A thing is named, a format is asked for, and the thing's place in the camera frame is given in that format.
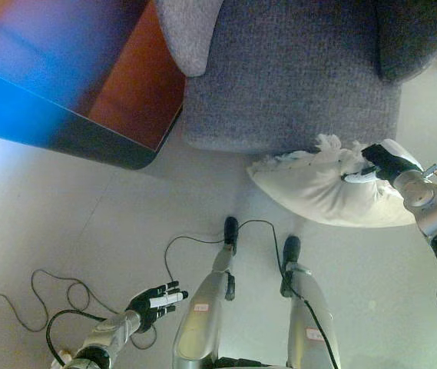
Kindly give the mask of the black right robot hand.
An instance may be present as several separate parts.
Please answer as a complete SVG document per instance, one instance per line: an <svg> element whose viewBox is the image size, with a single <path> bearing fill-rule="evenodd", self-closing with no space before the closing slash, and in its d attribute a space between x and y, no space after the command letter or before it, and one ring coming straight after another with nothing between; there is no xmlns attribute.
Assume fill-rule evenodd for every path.
<svg viewBox="0 0 437 369"><path fill-rule="evenodd" d="M388 181L390 184L406 171L423 172L420 163L392 139L384 139L378 144L370 145L361 150L362 158L369 166L358 172L342 176L345 182L353 184L369 183L377 180Z"/></svg>

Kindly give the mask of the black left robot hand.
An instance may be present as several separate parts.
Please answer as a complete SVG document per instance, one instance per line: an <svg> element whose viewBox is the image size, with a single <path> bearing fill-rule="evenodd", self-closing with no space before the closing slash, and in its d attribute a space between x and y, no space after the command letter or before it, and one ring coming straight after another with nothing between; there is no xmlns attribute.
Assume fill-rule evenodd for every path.
<svg viewBox="0 0 437 369"><path fill-rule="evenodd" d="M178 281L172 281L155 288L149 288L131 299L126 311L133 311L139 317L137 333L148 331L157 319L176 310L175 304L187 299L188 292L179 288Z"/></svg>

